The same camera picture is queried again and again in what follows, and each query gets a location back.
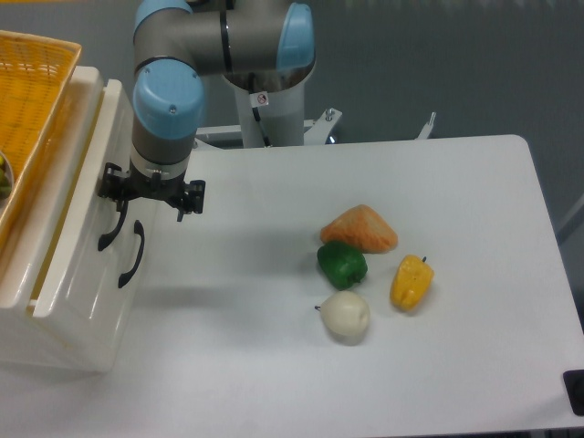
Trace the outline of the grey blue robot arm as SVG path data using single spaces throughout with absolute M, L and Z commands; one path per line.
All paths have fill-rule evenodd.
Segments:
M 265 146 L 304 141 L 295 102 L 316 61 L 313 16 L 295 1 L 226 1 L 198 12 L 190 1 L 144 1 L 133 31 L 130 163 L 107 163 L 99 196 L 125 214 L 138 198 L 179 215 L 203 210 L 204 184 L 184 179 L 205 113 L 203 77 L 220 75 L 245 92 L 246 139 Z

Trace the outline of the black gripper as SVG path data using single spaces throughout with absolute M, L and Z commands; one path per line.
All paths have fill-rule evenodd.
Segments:
M 183 181 L 184 173 L 164 180 L 158 176 L 146 176 L 136 168 L 130 171 L 113 162 L 106 162 L 98 188 L 98 196 L 110 199 L 116 204 L 120 220 L 125 221 L 129 201 L 145 198 L 176 205 L 177 221 L 181 222 L 186 214 L 203 212 L 205 181 Z

